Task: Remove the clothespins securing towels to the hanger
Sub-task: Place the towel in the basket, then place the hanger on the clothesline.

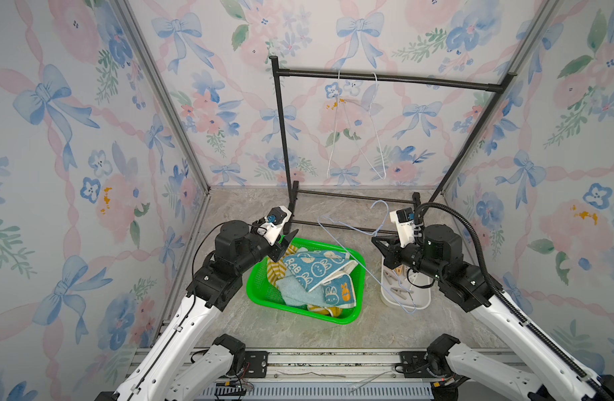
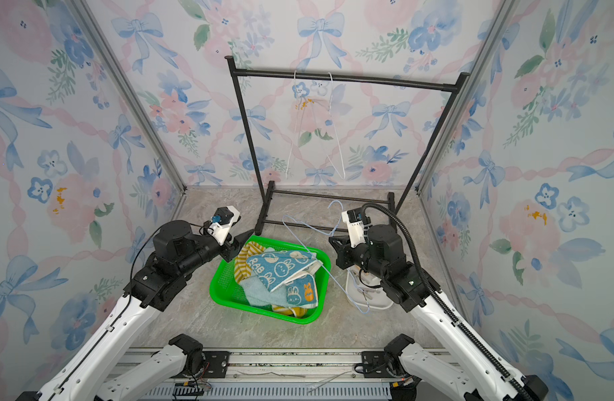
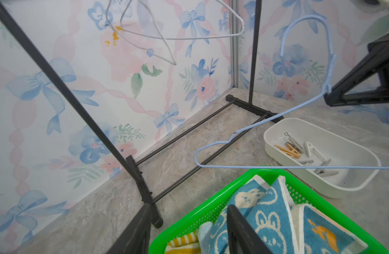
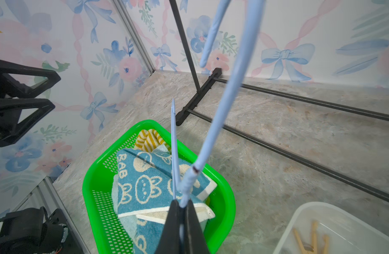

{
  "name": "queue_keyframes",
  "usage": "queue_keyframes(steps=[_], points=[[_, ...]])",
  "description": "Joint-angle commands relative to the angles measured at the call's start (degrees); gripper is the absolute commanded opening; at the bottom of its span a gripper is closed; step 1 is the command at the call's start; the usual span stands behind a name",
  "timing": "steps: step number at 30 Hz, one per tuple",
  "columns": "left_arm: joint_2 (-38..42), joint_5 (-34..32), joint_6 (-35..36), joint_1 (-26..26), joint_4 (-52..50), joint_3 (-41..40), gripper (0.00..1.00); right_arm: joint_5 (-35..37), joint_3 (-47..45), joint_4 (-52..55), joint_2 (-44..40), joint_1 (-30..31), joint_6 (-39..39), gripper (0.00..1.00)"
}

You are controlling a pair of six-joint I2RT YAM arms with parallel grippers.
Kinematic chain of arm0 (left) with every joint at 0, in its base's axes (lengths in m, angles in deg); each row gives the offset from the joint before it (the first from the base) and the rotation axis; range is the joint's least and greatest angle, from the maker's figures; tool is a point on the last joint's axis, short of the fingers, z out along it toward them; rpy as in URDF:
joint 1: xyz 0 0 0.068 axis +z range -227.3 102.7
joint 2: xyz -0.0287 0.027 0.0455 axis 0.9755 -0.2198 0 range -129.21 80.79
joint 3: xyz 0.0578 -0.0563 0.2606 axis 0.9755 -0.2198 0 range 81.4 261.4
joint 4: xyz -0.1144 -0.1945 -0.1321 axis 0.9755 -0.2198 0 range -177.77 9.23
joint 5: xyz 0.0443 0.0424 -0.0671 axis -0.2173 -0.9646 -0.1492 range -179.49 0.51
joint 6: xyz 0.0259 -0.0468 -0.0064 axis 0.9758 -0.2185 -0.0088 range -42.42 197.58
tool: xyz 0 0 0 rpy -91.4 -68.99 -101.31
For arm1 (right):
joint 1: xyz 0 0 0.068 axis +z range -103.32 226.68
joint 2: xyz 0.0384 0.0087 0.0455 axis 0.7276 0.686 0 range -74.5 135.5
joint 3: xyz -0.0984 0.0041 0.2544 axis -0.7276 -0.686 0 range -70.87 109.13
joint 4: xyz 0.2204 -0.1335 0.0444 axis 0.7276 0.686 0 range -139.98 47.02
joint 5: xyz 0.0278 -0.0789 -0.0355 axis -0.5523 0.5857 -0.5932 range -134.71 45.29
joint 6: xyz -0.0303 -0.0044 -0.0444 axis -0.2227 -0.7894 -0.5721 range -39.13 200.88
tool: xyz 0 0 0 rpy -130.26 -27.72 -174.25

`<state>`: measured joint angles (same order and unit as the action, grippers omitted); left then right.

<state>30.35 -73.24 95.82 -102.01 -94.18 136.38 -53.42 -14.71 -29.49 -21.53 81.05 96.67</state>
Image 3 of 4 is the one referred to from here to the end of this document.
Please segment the orange clothespin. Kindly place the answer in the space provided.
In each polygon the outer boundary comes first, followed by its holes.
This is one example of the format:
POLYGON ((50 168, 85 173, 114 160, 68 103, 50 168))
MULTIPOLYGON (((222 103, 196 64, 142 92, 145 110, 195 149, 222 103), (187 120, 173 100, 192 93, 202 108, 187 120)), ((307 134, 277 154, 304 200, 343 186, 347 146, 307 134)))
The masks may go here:
POLYGON ((294 159, 301 158, 301 153, 296 149, 296 147, 293 144, 291 144, 289 142, 285 143, 284 147, 281 147, 278 145, 275 145, 275 147, 277 149, 279 149, 280 151, 282 151, 283 153, 285 153, 286 155, 290 156, 291 158, 294 158, 294 159))

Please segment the white wire hanger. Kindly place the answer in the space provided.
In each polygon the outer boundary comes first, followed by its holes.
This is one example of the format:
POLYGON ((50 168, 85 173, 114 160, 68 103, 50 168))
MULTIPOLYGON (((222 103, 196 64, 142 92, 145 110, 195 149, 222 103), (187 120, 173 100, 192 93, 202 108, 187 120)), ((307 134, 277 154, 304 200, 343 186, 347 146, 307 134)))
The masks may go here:
POLYGON ((156 58, 158 58, 158 59, 161 59, 161 60, 163 60, 163 61, 165 61, 165 62, 167 62, 167 63, 169 63, 169 64, 171 64, 171 65, 173 65, 173 66, 176 66, 176 65, 177 65, 177 61, 176 61, 176 59, 175 59, 175 57, 174 57, 174 54, 172 53, 171 47, 170 47, 170 45, 169 45, 168 42, 167 42, 168 39, 165 38, 165 37, 162 35, 161 30, 159 29, 159 27, 158 27, 158 25, 157 25, 157 21, 156 21, 154 15, 153 15, 153 13, 152 13, 150 7, 149 7, 145 2, 143 2, 143 1, 138 1, 139 4, 142 5, 142 6, 148 11, 148 13, 150 14, 150 17, 151 17, 152 20, 153 20, 153 25, 154 25, 154 27, 155 27, 155 30, 156 30, 157 33, 159 34, 158 37, 156 37, 156 36, 149 36, 149 35, 146 35, 146 34, 142 34, 142 33, 138 33, 138 32, 133 32, 133 31, 125 30, 125 29, 123 28, 123 18, 124 18, 124 16, 125 16, 126 11, 129 9, 129 7, 130 7, 132 1, 128 1, 127 5, 125 6, 125 8, 124 8, 124 10, 123 10, 123 13, 121 14, 121 17, 120 17, 120 20, 119 20, 121 29, 120 29, 120 30, 117 30, 117 29, 115 28, 115 26, 113 26, 112 21, 110 21, 110 20, 109 20, 109 17, 108 17, 108 12, 109 12, 109 10, 110 10, 110 8, 111 8, 111 6, 112 6, 112 2, 113 2, 113 1, 108 1, 107 7, 106 7, 106 11, 105 11, 105 18, 106 18, 106 21, 108 22, 110 28, 113 30, 113 32, 114 32, 117 36, 119 36, 119 37, 122 38, 124 41, 126 41, 126 42, 129 43, 129 44, 131 44, 132 46, 135 46, 136 48, 138 48, 138 49, 140 49, 140 50, 145 50, 145 51, 148 51, 148 52, 149 52, 149 48, 144 48, 144 47, 139 46, 138 44, 132 42, 131 40, 129 40, 129 39, 127 39, 126 37, 124 37, 123 34, 122 34, 122 32, 124 32, 124 33, 130 33, 130 34, 133 34, 133 35, 136 35, 136 36, 145 37, 145 38, 156 39, 156 40, 162 40, 163 43, 165 44, 165 46, 167 47, 167 50, 168 50, 168 52, 169 52, 169 54, 170 54, 170 58, 171 58, 171 59, 167 59, 167 58, 164 58, 164 57, 162 57, 162 56, 160 56, 160 55, 157 55, 155 52, 152 53, 152 56, 154 56, 154 57, 156 57, 156 58))

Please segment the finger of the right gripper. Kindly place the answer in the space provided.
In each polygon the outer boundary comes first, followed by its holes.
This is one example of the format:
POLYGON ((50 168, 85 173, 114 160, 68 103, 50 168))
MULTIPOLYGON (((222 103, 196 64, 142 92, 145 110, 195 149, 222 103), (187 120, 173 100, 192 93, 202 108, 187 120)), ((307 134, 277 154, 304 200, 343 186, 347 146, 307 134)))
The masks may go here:
POLYGON ((324 95, 328 106, 389 103, 389 48, 374 47, 342 80, 324 95), (349 94, 363 81, 379 75, 380 86, 372 91, 349 94))

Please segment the yellow striped towel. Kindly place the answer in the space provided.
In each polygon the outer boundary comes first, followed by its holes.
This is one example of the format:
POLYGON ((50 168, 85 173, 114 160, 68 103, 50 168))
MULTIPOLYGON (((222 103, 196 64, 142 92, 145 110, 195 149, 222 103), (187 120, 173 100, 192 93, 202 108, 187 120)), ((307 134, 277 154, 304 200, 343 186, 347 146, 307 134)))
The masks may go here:
POLYGON ((169 241, 164 253, 200 254, 201 248, 197 234, 195 232, 191 232, 187 235, 169 241))

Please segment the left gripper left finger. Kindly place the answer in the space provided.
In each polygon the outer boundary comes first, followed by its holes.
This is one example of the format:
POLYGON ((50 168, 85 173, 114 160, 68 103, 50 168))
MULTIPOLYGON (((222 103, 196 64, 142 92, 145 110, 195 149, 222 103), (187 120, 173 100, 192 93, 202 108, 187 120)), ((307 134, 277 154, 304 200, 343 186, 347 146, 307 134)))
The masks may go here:
POLYGON ((107 254, 148 254, 150 231, 151 206, 144 204, 107 254))

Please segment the teal patterned towel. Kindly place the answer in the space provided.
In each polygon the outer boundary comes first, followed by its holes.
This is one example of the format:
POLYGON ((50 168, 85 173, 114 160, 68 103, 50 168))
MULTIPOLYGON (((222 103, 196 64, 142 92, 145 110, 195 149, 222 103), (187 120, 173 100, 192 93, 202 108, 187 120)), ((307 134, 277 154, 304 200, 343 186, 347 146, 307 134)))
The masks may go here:
POLYGON ((310 204, 295 204, 286 179, 254 175, 227 203, 274 254, 360 254, 368 244, 310 204))

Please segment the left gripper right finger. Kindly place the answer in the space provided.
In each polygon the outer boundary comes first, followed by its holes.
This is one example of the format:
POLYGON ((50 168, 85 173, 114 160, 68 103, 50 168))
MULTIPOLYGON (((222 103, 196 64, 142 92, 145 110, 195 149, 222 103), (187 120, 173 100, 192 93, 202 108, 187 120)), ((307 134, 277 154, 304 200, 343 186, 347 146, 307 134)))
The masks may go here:
POLYGON ((272 253, 235 205, 227 208, 227 232, 230 254, 272 253))

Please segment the grey clothespin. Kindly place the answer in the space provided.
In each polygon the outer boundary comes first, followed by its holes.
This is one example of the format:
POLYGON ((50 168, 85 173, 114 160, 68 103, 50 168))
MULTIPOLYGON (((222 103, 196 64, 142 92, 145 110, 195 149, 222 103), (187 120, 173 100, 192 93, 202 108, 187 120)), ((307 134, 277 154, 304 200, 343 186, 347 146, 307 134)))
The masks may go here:
POLYGON ((288 132, 284 133, 285 136, 288 137, 289 142, 293 145, 293 147, 300 153, 304 153, 304 148, 299 144, 299 142, 293 138, 288 132))

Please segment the white clothespin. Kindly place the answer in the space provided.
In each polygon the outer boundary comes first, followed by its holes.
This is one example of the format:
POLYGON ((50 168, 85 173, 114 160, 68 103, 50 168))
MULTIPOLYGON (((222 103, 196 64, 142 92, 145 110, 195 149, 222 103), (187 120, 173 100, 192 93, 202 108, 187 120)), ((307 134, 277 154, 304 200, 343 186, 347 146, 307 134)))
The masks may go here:
POLYGON ((310 142, 305 142, 305 152, 308 158, 312 156, 314 153, 319 159, 321 159, 323 162, 327 160, 327 158, 310 142))

